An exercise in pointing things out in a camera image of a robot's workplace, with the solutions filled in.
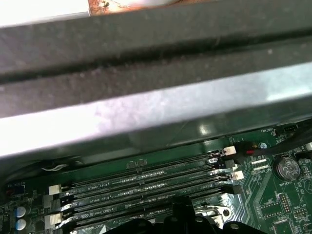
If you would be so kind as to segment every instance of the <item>motherboard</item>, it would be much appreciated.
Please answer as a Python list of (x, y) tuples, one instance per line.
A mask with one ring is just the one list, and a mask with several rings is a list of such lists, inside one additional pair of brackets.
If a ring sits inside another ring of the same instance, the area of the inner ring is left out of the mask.
[(239, 221), (265, 233), (312, 233), (312, 164), (296, 154), (243, 156), (266, 149), (296, 124), (206, 140), (112, 160), (6, 186), (0, 206), (3, 234), (103, 234), (135, 218), (161, 222), (174, 196), (188, 196), (197, 215), (222, 228)]

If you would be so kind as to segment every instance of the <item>white wire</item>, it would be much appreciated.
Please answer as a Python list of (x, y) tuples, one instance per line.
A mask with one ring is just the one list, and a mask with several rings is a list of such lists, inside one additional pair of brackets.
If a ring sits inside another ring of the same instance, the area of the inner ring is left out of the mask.
[(46, 168), (43, 168), (43, 167), (41, 169), (43, 169), (46, 172), (57, 172), (57, 171), (61, 170), (64, 167), (67, 167), (67, 166), (68, 166), (67, 164), (60, 164), (60, 165), (57, 165), (57, 166), (55, 166), (54, 168), (51, 168), (51, 169), (46, 169)]

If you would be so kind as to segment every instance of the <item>capacitor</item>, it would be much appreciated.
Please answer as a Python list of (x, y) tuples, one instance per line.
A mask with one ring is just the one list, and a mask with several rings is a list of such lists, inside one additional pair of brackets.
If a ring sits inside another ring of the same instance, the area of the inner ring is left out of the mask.
[(30, 207), (29, 206), (19, 206), (14, 211), (16, 218), (22, 218), (24, 215), (27, 215), (30, 213)]
[(24, 217), (20, 218), (16, 223), (15, 223), (15, 229), (18, 231), (21, 231), (31, 225), (32, 220), (30, 217)]
[(298, 162), (291, 157), (279, 157), (273, 163), (275, 174), (282, 180), (294, 181), (300, 177), (301, 169)]
[(18, 231), (21, 231), (23, 229), (25, 229), (27, 226), (27, 222), (25, 219), (21, 218), (19, 219), (16, 224), (15, 224), (15, 229), (18, 230)]

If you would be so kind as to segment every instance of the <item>chip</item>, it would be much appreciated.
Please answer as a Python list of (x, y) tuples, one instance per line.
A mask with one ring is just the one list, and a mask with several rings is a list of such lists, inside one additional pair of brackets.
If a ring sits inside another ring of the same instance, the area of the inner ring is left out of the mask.
[(288, 220), (283, 220), (273, 224), (275, 234), (292, 234), (293, 229)]

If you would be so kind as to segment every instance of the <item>metal frame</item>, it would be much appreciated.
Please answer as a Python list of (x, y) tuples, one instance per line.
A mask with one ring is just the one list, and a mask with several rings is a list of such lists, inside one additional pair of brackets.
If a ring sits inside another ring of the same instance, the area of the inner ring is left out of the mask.
[(311, 4), (217, 1), (0, 29), (0, 169), (311, 117)]

